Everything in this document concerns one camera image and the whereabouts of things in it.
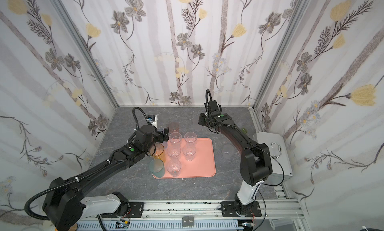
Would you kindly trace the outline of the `frosted dotted clear cup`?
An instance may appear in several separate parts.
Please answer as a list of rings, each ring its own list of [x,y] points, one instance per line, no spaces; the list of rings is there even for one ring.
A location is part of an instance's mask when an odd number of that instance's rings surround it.
[[[196,147],[193,144],[186,144],[183,147],[183,154],[186,161],[193,161],[195,159],[196,152],[197,152]]]

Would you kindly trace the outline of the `clear faceted glass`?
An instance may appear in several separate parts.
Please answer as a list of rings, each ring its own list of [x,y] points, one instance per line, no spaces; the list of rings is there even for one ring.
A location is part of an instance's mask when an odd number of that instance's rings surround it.
[[[169,144],[167,147],[167,155],[170,158],[179,158],[181,152],[181,147],[178,144]]]
[[[179,132],[173,132],[169,136],[169,142],[172,146],[178,146],[183,140],[182,135]]]
[[[171,159],[167,163],[167,171],[172,177],[178,177],[181,173],[182,164],[177,159]]]

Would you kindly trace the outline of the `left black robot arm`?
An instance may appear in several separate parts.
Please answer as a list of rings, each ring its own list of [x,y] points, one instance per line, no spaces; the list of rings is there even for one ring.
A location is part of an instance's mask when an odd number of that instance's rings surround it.
[[[156,143],[168,140],[168,127],[159,131],[151,124],[143,125],[107,160],[67,180],[57,178],[52,181],[47,190],[27,200],[24,211],[34,219],[51,221],[59,231],[68,231],[84,214],[86,205],[82,200],[89,192],[138,163]]]

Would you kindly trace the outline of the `small pink glass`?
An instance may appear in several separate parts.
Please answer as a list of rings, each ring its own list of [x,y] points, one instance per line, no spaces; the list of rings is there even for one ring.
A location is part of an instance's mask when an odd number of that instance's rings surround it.
[[[171,122],[169,124],[169,133],[179,132],[180,126],[176,122]]]

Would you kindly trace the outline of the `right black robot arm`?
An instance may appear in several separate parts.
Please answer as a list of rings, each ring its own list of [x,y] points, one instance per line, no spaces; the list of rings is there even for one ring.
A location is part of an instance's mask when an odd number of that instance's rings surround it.
[[[280,186],[285,181],[285,175],[277,184],[265,184],[273,174],[272,161],[277,159],[270,154],[269,147],[259,144],[235,124],[215,100],[205,102],[205,113],[199,116],[199,125],[207,127],[211,132],[224,135],[241,154],[240,173],[243,179],[240,190],[234,200],[235,212],[238,216],[246,216],[254,211],[254,197],[260,186]]]

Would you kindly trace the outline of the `pink plastic tray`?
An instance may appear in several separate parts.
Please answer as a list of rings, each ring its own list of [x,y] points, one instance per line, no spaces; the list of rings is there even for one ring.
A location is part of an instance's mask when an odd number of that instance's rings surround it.
[[[181,163],[181,170],[178,176],[174,177],[167,170],[167,164],[173,160],[169,157],[167,151],[171,145],[168,144],[166,149],[165,174],[160,179],[185,179],[185,178],[209,178],[216,174],[215,157],[213,142],[209,138],[198,138],[195,158],[192,161],[187,161],[185,155],[181,153],[175,160]]]

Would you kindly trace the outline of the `tall yellow plastic cup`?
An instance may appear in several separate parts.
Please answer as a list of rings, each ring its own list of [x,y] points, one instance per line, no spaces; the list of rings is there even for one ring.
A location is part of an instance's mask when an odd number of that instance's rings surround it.
[[[165,152],[165,148],[164,146],[161,144],[161,143],[156,143],[153,148],[150,150],[150,155],[154,158],[154,159],[159,159],[161,160],[163,163],[166,162],[166,157],[167,157],[167,154]]]

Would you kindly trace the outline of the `tall teal plastic cup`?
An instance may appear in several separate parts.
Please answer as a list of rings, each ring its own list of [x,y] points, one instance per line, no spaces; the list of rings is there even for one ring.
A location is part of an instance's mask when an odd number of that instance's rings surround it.
[[[155,178],[162,178],[165,175],[164,162],[161,159],[153,159],[149,163],[149,171]]]

